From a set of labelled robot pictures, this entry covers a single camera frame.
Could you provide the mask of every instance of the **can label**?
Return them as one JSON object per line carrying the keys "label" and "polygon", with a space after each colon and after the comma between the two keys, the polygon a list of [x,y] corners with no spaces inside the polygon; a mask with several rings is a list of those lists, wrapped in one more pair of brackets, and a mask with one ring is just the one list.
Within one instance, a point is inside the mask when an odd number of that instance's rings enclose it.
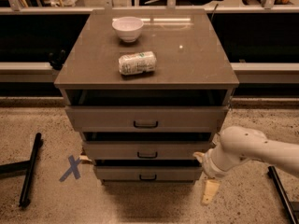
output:
{"label": "can label", "polygon": [[119,68],[123,75],[134,75],[151,72],[156,69],[157,59],[152,51],[145,51],[119,58]]}

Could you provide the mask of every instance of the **bowl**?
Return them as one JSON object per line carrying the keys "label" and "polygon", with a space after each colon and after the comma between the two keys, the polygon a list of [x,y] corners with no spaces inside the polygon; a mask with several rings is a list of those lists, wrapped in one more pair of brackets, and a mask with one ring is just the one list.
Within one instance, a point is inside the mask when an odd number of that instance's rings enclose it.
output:
{"label": "bowl", "polygon": [[112,22],[117,36],[124,42],[135,42],[141,35],[143,21],[136,17],[122,17]]}

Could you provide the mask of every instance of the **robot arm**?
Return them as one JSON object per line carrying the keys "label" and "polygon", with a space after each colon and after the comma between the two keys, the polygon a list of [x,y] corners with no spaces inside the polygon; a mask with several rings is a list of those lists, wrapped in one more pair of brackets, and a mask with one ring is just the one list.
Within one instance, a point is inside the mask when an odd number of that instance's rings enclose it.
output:
{"label": "robot arm", "polygon": [[221,132],[221,143],[207,153],[195,152],[210,178],[222,178],[233,167],[259,160],[299,177],[299,145],[269,140],[264,133],[232,126]]}

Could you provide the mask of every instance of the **concrete floor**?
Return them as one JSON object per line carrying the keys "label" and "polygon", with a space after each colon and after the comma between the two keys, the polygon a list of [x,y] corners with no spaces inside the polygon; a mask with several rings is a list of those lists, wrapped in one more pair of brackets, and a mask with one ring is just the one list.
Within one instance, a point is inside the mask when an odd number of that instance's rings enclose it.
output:
{"label": "concrete floor", "polygon": [[[224,127],[241,125],[268,138],[299,144],[299,100],[234,100]],[[201,205],[204,175],[194,185],[111,183],[101,185],[89,163],[81,177],[60,177],[68,157],[81,152],[62,99],[0,99],[0,165],[30,158],[36,133],[44,145],[36,164],[31,204],[18,206],[24,176],[0,176],[0,223],[289,223],[265,163],[250,161],[221,181],[213,202]],[[291,201],[299,179],[278,169]]]}

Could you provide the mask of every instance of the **black handle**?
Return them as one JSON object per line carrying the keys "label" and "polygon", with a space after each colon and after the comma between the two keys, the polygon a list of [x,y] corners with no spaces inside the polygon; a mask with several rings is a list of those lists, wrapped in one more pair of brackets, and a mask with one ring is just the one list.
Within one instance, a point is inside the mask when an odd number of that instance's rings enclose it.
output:
{"label": "black handle", "polygon": [[156,159],[158,157],[158,152],[155,152],[154,154],[140,154],[140,152],[137,152],[137,156],[139,159]]}
{"label": "black handle", "polygon": [[140,179],[140,181],[148,181],[148,182],[150,182],[150,181],[155,181],[155,180],[157,180],[157,175],[154,175],[153,177],[142,177],[142,175],[139,175],[139,179]]}
{"label": "black handle", "polygon": [[157,128],[159,125],[158,121],[155,121],[152,124],[142,124],[142,123],[138,123],[137,121],[134,121],[134,127],[137,129],[154,129]]}

